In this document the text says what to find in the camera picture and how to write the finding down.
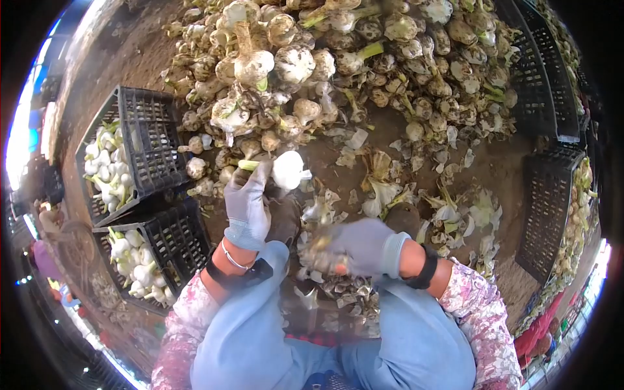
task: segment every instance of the blue pants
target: blue pants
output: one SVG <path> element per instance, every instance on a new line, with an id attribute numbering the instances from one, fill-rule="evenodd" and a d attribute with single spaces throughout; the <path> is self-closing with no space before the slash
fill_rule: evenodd
<path id="1" fill-rule="evenodd" d="M 258 257 L 273 267 L 273 276 L 234 294 L 219 309 L 191 368 L 195 390 L 300 390 L 312 374 L 327 370 L 361 389 L 472 389 L 475 361 L 470 345 L 426 291 L 383 280 L 383 340 L 317 346 L 285 339 L 281 328 L 278 300 L 287 247 L 271 241 Z"/>

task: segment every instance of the brown shoe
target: brown shoe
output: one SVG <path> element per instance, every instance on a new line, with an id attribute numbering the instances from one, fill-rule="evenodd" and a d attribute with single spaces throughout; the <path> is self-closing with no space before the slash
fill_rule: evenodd
<path id="1" fill-rule="evenodd" d="M 272 199 L 269 203 L 271 228 L 266 242 L 281 241 L 289 249 L 294 247 L 301 232 L 301 205 L 292 195 Z"/>
<path id="2" fill-rule="evenodd" d="M 406 232 L 416 239 L 421 227 L 421 217 L 416 206 L 406 202 L 398 203 L 390 209 L 386 217 L 386 225 L 397 233 Z"/>

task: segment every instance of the pink floral sleeve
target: pink floral sleeve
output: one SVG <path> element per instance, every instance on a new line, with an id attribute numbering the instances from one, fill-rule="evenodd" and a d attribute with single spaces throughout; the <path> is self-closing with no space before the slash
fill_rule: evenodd
<path id="1" fill-rule="evenodd" d="M 197 271 L 165 320 L 167 332 L 152 371 L 153 390 L 191 389 L 190 370 L 197 347 L 218 309 Z"/>
<path id="2" fill-rule="evenodd" d="M 457 318 L 472 347 L 477 364 L 474 389 L 519 389 L 522 374 L 498 289 L 474 270 L 454 261 L 449 286 L 439 302 Z"/>

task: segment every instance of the work glove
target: work glove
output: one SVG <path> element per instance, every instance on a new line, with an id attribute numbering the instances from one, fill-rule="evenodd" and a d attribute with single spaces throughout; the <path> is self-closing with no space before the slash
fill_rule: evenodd
<path id="1" fill-rule="evenodd" d="M 397 234 L 377 218 L 364 218 L 331 227 L 328 234 L 331 243 L 325 250 L 347 254 L 349 275 L 399 278 L 401 248 L 410 238 L 407 233 Z"/>
<path id="2" fill-rule="evenodd" d="M 230 219 L 225 237 L 241 249 L 260 251 L 265 247 L 271 215 L 268 208 L 265 209 L 262 194 L 272 169 L 271 160 L 260 162 L 251 175 L 238 168 L 223 190 L 225 210 Z"/>

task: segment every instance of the person's left hand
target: person's left hand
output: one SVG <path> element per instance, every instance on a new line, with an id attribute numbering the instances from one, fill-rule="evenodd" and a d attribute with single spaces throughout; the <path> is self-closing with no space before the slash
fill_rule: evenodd
<path id="1" fill-rule="evenodd" d="M 223 191 L 230 219 L 225 237 L 241 249 L 260 251 L 265 247 L 271 215 L 265 209 L 262 194 L 272 169 L 271 160 L 260 162 L 251 176 L 248 171 L 238 168 Z"/>

